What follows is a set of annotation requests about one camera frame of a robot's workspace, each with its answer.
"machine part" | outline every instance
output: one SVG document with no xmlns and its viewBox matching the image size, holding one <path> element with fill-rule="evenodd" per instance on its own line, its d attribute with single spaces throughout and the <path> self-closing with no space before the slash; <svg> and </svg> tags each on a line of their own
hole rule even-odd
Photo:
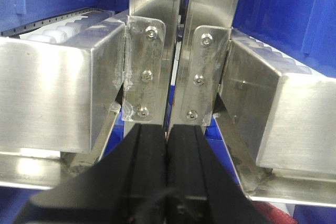
<svg viewBox="0 0 336 224">
<path fill-rule="evenodd" d="M 336 174 L 336 79 L 235 31 L 219 93 L 258 166 Z"/>
<path fill-rule="evenodd" d="M 231 29 L 237 2 L 238 0 L 189 0 L 181 56 L 178 63 L 170 129 L 174 124 L 210 124 L 213 102 L 220 81 L 217 74 L 221 74 L 223 70 L 224 56 L 227 50 L 225 46 L 230 38 L 228 30 Z M 218 37 L 212 33 L 214 30 L 218 30 L 216 33 L 219 33 L 219 27 L 227 28 L 227 35 L 224 36 L 227 41 L 221 38 L 218 40 Z M 202 62 L 206 61 L 206 58 L 202 60 L 201 57 L 206 57 L 207 50 L 212 51 L 212 54 L 216 51 L 217 55 L 213 55 L 213 57 L 216 57 L 216 63 L 207 61 L 206 66 Z M 201 70 L 205 70 L 204 67 L 206 67 L 207 72 L 194 72 L 195 66 L 198 69 L 201 68 Z M 204 75 L 207 84 L 201 88 L 193 85 L 191 82 L 196 74 Z M 192 104 L 197 104 L 195 109 L 197 108 L 199 116 L 196 121 L 191 122 L 185 119 L 185 113 L 188 111 L 186 110 L 186 99 Z"/>
<path fill-rule="evenodd" d="M 230 32 L 228 28 L 211 26 L 199 26 L 195 30 L 184 93 L 175 95 L 175 99 L 181 94 L 183 96 L 179 98 L 181 100 L 175 100 L 173 123 L 210 125 Z M 190 110 L 197 111 L 198 115 L 192 120 L 185 116 Z"/>
<path fill-rule="evenodd" d="M 138 116 L 141 118 L 146 118 L 147 116 L 149 116 L 149 111 L 146 107 L 141 107 L 138 110 Z"/>
<path fill-rule="evenodd" d="M 271 224 L 217 159 L 200 126 L 175 125 L 167 147 L 168 224 Z"/>
<path fill-rule="evenodd" d="M 152 73 L 152 71 L 151 70 L 145 70 L 142 73 L 141 80 L 144 81 L 144 82 L 152 81 L 153 80 L 153 73 Z"/>
<path fill-rule="evenodd" d="M 190 110 L 190 111 L 187 113 L 187 119 L 188 119 L 188 120 L 193 121 L 193 120 L 196 120 L 197 117 L 198 117 L 198 114 L 197 114 L 197 112 L 194 111 L 194 110 Z"/>
<path fill-rule="evenodd" d="M 14 224 L 163 222 L 165 135 L 136 125 L 102 161 L 52 190 L 30 197 Z"/>
<path fill-rule="evenodd" d="M 212 37 L 211 34 L 202 34 L 201 39 L 202 39 L 202 45 L 204 47 L 209 47 L 214 41 L 214 38 Z"/>
<path fill-rule="evenodd" d="M 90 152 L 122 85 L 124 30 L 108 18 L 61 45 L 0 38 L 0 146 Z"/>
<path fill-rule="evenodd" d="M 11 37 L 11 36 L 15 36 L 15 35 L 28 33 L 30 31 L 33 31 L 33 30 L 38 29 L 40 27 L 43 27 L 45 25 L 56 23 L 56 22 L 59 22 L 60 20 L 67 19 L 67 18 L 72 18 L 72 17 L 75 17 L 77 15 L 83 15 L 83 14 L 86 14 L 86 13 L 89 13 L 89 12 L 92 12 L 92 11 L 98 12 L 98 11 L 95 11 L 94 9 L 92 9 L 92 8 L 80 9 L 80 10 L 77 10 L 77 11 L 74 11 L 74 12 L 64 13 L 64 14 L 61 14 L 61 15 L 56 16 L 56 17 L 42 19 L 42 20 L 39 20 L 39 21 L 36 21 L 36 22 L 33 22 L 33 23 L 23 25 L 23 26 L 15 27 L 15 28 L 10 29 L 10 30 L 2 31 L 1 36 Z"/>
<path fill-rule="evenodd" d="M 197 86 L 203 86 L 204 85 L 204 76 L 201 75 L 201 74 L 195 75 L 195 77 L 194 77 L 194 83 Z"/>
<path fill-rule="evenodd" d="M 162 224 L 165 219 L 168 224 L 271 224 L 223 169 L 201 127 L 176 125 L 166 146 L 161 126 L 139 124 L 94 167 L 31 196 L 13 223 Z"/>
<path fill-rule="evenodd" d="M 84 172 L 101 160 L 120 108 L 119 104 L 114 103 L 88 154 L 62 153 L 61 156 L 52 157 L 50 151 L 42 150 L 21 149 L 16 155 L 1 151 L 0 186 L 45 190 Z"/>
<path fill-rule="evenodd" d="M 158 31 L 155 26 L 149 26 L 145 30 L 148 39 L 156 39 L 158 37 Z"/>
<path fill-rule="evenodd" d="M 141 123 L 163 125 L 166 114 L 170 78 L 173 68 L 174 48 L 180 0 L 130 0 L 130 16 L 142 16 L 161 20 L 166 26 L 165 40 L 162 58 L 160 62 L 160 75 L 154 75 L 159 80 L 155 96 L 150 102 L 155 103 L 155 113 L 151 113 L 150 120 L 142 120 Z M 124 132 L 127 134 L 135 122 L 127 120 Z"/>
<path fill-rule="evenodd" d="M 130 16 L 126 37 L 123 120 L 151 122 L 160 113 L 157 96 L 165 25 L 157 19 Z"/>
<path fill-rule="evenodd" d="M 240 186 L 249 199 L 336 207 L 335 175 L 256 166 L 221 99 L 217 101 L 219 106 L 216 108 L 215 121 L 234 164 Z"/>
</svg>

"white roller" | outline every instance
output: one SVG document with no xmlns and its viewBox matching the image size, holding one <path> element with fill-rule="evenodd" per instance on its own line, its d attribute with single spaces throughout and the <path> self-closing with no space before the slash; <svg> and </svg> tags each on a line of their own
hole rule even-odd
<svg viewBox="0 0 336 224">
<path fill-rule="evenodd" d="M 43 34 L 31 34 L 28 36 L 27 40 L 56 44 L 56 39 L 54 37 Z"/>
<path fill-rule="evenodd" d="M 68 38 L 79 33 L 78 29 L 72 26 L 58 26 L 56 29 L 59 31 L 64 31 L 67 34 Z"/>
<path fill-rule="evenodd" d="M 62 43 L 68 38 L 67 34 L 64 31 L 59 31 L 59 30 L 49 30 L 48 29 L 48 30 L 44 30 L 43 34 L 54 37 L 57 43 Z"/>
<path fill-rule="evenodd" d="M 82 30 L 85 30 L 86 28 L 89 27 L 89 20 L 87 18 L 82 18 L 75 20 L 75 24 L 81 24 L 82 25 Z"/>
<path fill-rule="evenodd" d="M 65 25 L 66 25 L 66 26 L 70 26 L 70 27 L 74 27 L 74 28 L 76 28 L 78 31 L 82 31 L 82 30 L 84 30 L 84 29 L 82 28 L 82 24 L 80 24 L 80 23 L 68 22 L 68 23 L 66 23 Z"/>
</svg>

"blue plastic crate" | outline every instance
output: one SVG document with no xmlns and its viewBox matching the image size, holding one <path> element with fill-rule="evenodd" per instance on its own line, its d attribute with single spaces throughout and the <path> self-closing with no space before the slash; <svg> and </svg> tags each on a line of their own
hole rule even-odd
<svg viewBox="0 0 336 224">
<path fill-rule="evenodd" d="M 336 77 L 336 0 L 239 0 L 234 27 Z"/>
</svg>

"metal frame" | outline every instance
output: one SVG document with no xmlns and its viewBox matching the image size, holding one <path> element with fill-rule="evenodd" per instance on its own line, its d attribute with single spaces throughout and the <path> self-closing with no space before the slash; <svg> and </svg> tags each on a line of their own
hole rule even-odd
<svg viewBox="0 0 336 224">
<path fill-rule="evenodd" d="M 239 183 L 251 200 L 336 207 L 336 176 L 255 165 L 245 142 L 222 104 L 215 120 L 234 164 Z"/>
<path fill-rule="evenodd" d="M 194 46 L 194 34 L 196 33 L 196 29 L 199 26 L 214 26 L 214 27 L 223 27 L 223 28 L 231 28 L 232 20 L 234 17 L 235 9 L 237 6 L 238 0 L 189 0 L 187 17 L 184 28 L 184 36 L 182 41 L 182 49 L 181 56 L 178 63 L 177 77 L 175 83 L 175 94 L 174 94 L 174 102 L 172 106 L 172 115 L 170 120 L 170 129 L 174 124 L 198 124 L 198 125 L 209 125 L 210 117 L 209 115 L 212 113 L 213 109 L 213 101 L 217 92 L 217 87 L 219 84 L 219 80 L 215 78 L 212 80 L 211 88 L 208 89 L 210 92 L 203 93 L 203 96 L 191 97 L 190 93 L 190 82 L 188 79 L 194 78 L 195 76 L 191 76 L 191 62 L 193 60 L 194 54 L 192 54 L 192 48 Z M 209 40 L 212 42 L 213 35 L 211 35 L 210 30 L 204 33 L 204 38 L 201 40 Z M 229 41 L 229 36 L 227 37 L 227 41 L 217 41 L 214 40 L 214 43 L 218 43 L 219 47 L 224 46 Z M 221 48 L 221 53 L 225 54 L 226 49 L 224 47 Z M 213 73 L 217 71 L 222 71 L 221 69 L 217 69 L 218 66 L 213 64 Z M 199 89 L 197 85 L 192 86 L 194 90 Z M 196 109 L 190 109 L 189 111 L 185 111 L 183 108 L 183 101 L 185 98 L 194 100 L 194 103 L 198 103 L 198 108 L 200 106 L 204 106 L 207 108 L 206 113 L 200 113 L 198 116 L 198 112 Z M 197 120 L 190 120 L 190 113 L 194 114 L 193 118 L 197 117 Z"/>
<path fill-rule="evenodd" d="M 130 16 L 159 19 L 166 26 L 159 87 L 155 95 L 155 105 L 157 108 L 150 121 L 142 121 L 142 123 L 163 125 L 165 120 L 180 1 L 181 0 L 130 0 Z M 131 130 L 133 125 L 134 122 L 125 123 L 125 134 Z"/>
</svg>

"screw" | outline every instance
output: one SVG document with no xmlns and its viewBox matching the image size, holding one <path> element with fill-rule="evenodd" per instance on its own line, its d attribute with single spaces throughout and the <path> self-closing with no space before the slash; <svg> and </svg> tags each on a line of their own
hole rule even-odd
<svg viewBox="0 0 336 224">
<path fill-rule="evenodd" d="M 246 81 L 240 81 L 237 83 L 237 88 L 244 89 L 245 85 L 246 85 Z"/>
<path fill-rule="evenodd" d="M 239 119 L 239 116 L 237 116 L 237 115 L 233 115 L 233 116 L 232 116 L 232 122 L 233 122 L 233 124 L 238 123 L 238 119 Z"/>
<path fill-rule="evenodd" d="M 141 107 L 138 110 L 138 116 L 141 118 L 146 118 L 147 116 L 149 116 L 149 111 L 146 107 Z"/>
<path fill-rule="evenodd" d="M 157 28 L 155 26 L 147 27 L 145 32 L 146 32 L 146 37 L 148 39 L 156 39 L 157 36 L 158 36 L 158 31 L 157 31 Z"/>
<path fill-rule="evenodd" d="M 192 120 L 196 120 L 197 117 L 198 117 L 197 112 L 194 111 L 194 110 L 190 110 L 190 111 L 187 113 L 187 119 L 189 119 L 189 120 L 191 120 L 191 121 L 192 121 Z"/>
<path fill-rule="evenodd" d="M 202 45 L 205 47 L 210 46 L 214 40 L 211 34 L 203 34 L 201 39 L 202 39 Z"/>
<path fill-rule="evenodd" d="M 201 75 L 201 74 L 195 75 L 195 77 L 194 77 L 194 83 L 197 86 L 202 86 L 204 84 L 204 77 L 203 77 L 203 75 Z"/>
<path fill-rule="evenodd" d="M 153 74 L 151 70 L 145 70 L 142 72 L 141 80 L 144 82 L 149 82 L 153 80 Z"/>
</svg>

